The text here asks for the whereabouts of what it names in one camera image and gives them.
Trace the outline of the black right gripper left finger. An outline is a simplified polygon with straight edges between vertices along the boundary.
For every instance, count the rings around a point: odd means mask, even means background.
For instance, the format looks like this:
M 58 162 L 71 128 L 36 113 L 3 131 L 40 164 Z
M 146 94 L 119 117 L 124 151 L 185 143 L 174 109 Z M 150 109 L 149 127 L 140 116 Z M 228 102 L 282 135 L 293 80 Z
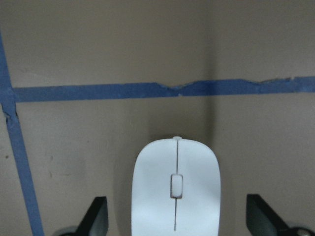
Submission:
M 79 224 L 77 236 L 106 236 L 109 228 L 107 198 L 95 197 Z

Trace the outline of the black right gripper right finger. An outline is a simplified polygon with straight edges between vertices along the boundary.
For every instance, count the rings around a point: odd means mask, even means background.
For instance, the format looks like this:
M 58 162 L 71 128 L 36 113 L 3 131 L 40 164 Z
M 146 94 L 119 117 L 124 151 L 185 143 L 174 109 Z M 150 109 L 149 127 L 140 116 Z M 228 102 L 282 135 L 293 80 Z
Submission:
M 290 227 L 258 194 L 248 194 L 246 226 L 252 236 L 291 236 Z

